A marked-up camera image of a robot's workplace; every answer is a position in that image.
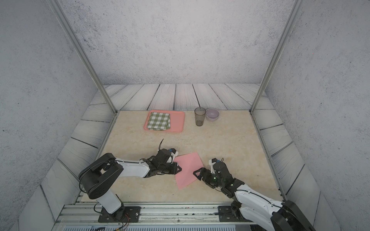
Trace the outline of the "pink square paper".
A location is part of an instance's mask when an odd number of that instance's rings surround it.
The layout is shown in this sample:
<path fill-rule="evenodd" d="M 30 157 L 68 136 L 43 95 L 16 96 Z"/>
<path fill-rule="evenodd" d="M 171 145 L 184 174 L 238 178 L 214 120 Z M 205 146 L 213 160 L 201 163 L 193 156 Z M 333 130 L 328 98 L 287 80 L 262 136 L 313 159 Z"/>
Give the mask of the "pink square paper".
<path fill-rule="evenodd" d="M 182 169 L 175 175 L 176 184 L 180 190 L 187 187 L 197 179 L 193 172 L 202 168 L 203 163 L 197 152 L 178 156 L 174 161 Z"/>

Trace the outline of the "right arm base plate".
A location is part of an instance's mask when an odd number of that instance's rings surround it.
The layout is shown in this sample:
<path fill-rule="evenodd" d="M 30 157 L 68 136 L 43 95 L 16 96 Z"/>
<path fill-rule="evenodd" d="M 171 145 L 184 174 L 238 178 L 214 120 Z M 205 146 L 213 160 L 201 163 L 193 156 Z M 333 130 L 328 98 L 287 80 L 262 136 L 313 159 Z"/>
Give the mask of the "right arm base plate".
<path fill-rule="evenodd" d="M 219 206 L 216 215 L 220 222 L 250 222 L 233 206 Z"/>

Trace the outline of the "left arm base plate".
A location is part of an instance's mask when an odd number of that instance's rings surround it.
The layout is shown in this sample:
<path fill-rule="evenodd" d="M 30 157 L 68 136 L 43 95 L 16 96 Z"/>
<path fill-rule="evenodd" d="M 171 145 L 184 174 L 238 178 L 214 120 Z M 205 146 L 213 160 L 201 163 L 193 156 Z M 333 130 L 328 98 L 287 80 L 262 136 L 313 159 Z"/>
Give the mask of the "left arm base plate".
<path fill-rule="evenodd" d="M 138 223 L 141 207 L 126 207 L 119 208 L 113 214 L 102 208 L 101 215 L 98 218 L 99 223 Z"/>

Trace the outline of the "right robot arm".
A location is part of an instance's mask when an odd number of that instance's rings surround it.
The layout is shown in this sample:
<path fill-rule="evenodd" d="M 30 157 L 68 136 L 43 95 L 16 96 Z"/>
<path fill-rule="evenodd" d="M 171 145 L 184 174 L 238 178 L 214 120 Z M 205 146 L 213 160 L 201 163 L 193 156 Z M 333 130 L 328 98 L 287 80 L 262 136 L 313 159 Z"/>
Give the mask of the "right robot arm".
<path fill-rule="evenodd" d="M 210 169 L 204 167 L 193 175 L 210 188 L 219 188 L 231 203 L 231 214 L 238 221 L 249 220 L 267 231 L 314 231 L 315 228 L 292 201 L 273 200 L 234 178 L 226 164 L 216 158 Z"/>

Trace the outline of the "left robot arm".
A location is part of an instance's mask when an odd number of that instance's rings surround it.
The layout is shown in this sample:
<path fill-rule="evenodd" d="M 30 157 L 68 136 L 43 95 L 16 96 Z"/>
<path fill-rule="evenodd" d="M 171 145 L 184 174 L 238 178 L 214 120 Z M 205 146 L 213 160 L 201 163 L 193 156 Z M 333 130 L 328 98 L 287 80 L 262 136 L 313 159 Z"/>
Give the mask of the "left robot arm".
<path fill-rule="evenodd" d="M 90 199 L 96 200 L 111 215 L 124 208 L 111 190 L 118 178 L 175 175 L 182 171 L 174 161 L 177 156 L 178 152 L 173 148 L 159 149 L 155 156 L 139 161 L 122 160 L 112 153 L 106 153 L 80 172 L 79 184 Z"/>

